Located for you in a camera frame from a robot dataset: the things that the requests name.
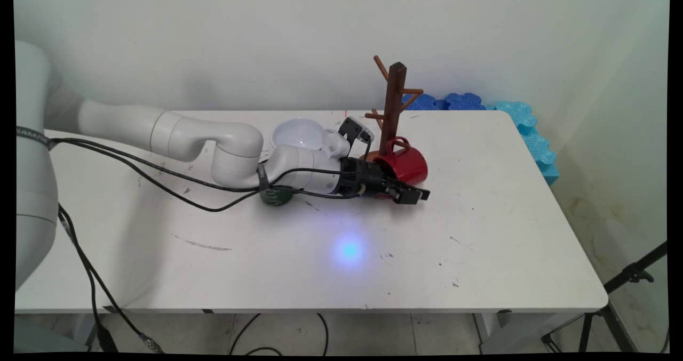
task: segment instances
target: scratch mark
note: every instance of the scratch mark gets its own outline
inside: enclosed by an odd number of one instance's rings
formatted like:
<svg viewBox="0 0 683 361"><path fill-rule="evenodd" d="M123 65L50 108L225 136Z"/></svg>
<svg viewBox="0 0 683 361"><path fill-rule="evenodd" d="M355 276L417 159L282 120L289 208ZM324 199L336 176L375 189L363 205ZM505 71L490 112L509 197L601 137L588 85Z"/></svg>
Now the scratch mark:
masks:
<svg viewBox="0 0 683 361"><path fill-rule="evenodd" d="M200 243L198 243L198 242L189 241L189 240L186 240L186 239L184 239L184 238L182 238L182 237L178 237L177 235L174 235L173 233L171 233L171 235L172 235L173 237L179 239L179 240L182 240L182 241L184 241L184 242L190 244L190 245L195 245L195 246L198 246L198 247L204 247L204 248L206 248L206 249L218 250L219 252L223 252L223 251L225 251L225 250L232 250L232 249L229 248L229 247L220 247L220 246L204 245L204 244L200 244Z"/></svg>
<svg viewBox="0 0 683 361"><path fill-rule="evenodd" d="M318 208L317 206L313 205L312 203L309 203L308 201L304 201L304 203L306 203L306 205L310 206L311 208L314 208L315 210L320 211L320 208Z"/></svg>
<svg viewBox="0 0 683 361"><path fill-rule="evenodd" d="M159 164L159 166L166 167L166 162L162 162L161 164ZM159 171L159 173L157 173L156 176L159 177L159 176L161 176L161 174L164 174L164 172Z"/></svg>

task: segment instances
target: light blue foam block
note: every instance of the light blue foam block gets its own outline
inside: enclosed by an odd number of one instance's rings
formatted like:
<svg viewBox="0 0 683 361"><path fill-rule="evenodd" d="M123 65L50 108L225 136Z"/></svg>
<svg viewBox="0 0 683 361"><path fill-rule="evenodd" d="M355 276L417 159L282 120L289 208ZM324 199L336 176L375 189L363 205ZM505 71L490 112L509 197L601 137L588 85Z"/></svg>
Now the light blue foam block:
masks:
<svg viewBox="0 0 683 361"><path fill-rule="evenodd" d="M553 184L559 178L559 171L554 164L556 156L550 150L549 141L538 134L538 120L531 115L531 106L523 102L501 101L487 109L502 110L510 115L546 183L548 186Z"/></svg>
<svg viewBox="0 0 683 361"><path fill-rule="evenodd" d="M536 127L538 119L531 115L531 106L526 103L500 101L493 106L495 110L502 110L510 115L522 135L529 134Z"/></svg>
<svg viewBox="0 0 683 361"><path fill-rule="evenodd" d="M548 186L551 186L559 178L559 172L554 164L545 169L545 171L541 171L541 174L546 179Z"/></svg>
<svg viewBox="0 0 683 361"><path fill-rule="evenodd" d="M541 135L538 134L536 128L533 128L533 131L529 134L522 135L522 138L541 172L554 164L555 155L549 149L551 143L545 138L542 138Z"/></svg>

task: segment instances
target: table leg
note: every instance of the table leg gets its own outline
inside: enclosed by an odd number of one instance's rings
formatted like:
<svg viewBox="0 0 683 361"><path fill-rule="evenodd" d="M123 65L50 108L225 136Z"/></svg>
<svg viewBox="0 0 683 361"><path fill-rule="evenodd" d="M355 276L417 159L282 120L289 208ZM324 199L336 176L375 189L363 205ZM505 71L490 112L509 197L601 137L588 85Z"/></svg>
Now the table leg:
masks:
<svg viewBox="0 0 683 361"><path fill-rule="evenodd" d="M497 313L483 313L476 324L479 327L482 354L517 353L534 341L568 320L576 313L502 313L501 324Z"/></svg>

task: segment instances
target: white table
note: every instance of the white table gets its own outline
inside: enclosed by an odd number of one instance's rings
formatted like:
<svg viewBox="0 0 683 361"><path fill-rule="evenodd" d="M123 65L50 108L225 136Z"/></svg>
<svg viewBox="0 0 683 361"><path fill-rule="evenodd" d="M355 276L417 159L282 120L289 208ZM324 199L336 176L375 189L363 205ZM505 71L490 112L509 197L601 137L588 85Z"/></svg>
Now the white table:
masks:
<svg viewBox="0 0 683 361"><path fill-rule="evenodd" d="M271 130L281 121L305 116L336 129L346 111L181 114L256 126L264 135L265 158L273 151ZM380 132L363 114L348 112L373 130L376 150ZM541 330L607 304L508 115L405 111L398 134L429 164L422 188L432 193L418 205L297 195L272 207L254 196L209 213L90 150L62 144L51 156L59 200L73 217L83 250L119 305L132 312L488 313L479 321L485 327L482 350L495 352L522 346L520 331ZM197 160L183 163L92 140L211 181L212 142ZM351 155L363 151L356 142ZM222 206L239 196L144 168L203 205ZM101 290L98 303L110 305ZM536 314L500 328L492 320L500 310ZM90 311L88 278L58 227L51 252L15 294L15 312Z"/></svg>

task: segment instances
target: tile floor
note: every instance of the tile floor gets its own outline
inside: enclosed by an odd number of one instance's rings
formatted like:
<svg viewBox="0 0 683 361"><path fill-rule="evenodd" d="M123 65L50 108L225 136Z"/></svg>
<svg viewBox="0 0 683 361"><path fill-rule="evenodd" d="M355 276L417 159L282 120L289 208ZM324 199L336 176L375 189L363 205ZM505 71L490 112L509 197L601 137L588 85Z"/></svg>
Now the tile floor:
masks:
<svg viewBox="0 0 683 361"><path fill-rule="evenodd" d="M45 329L64 334L66 315L21 315ZM229 344L253 317L252 314L130 314L142 332L154 338L166 353L227 354ZM478 354L479 337L472 315L323 313L329 329L329 356L427 356ZM119 315L104 315L119 351L149 353ZM553 334L563 351L576 351L583 319ZM242 334L234 354L257 347L275 347L284 355L322 354L324 327L314 313L263 314ZM605 320L593 318L588 351L618 351ZM92 351L100 351L96 342ZM546 353L540 339L521 353ZM255 354L270 355L271 351Z"/></svg>

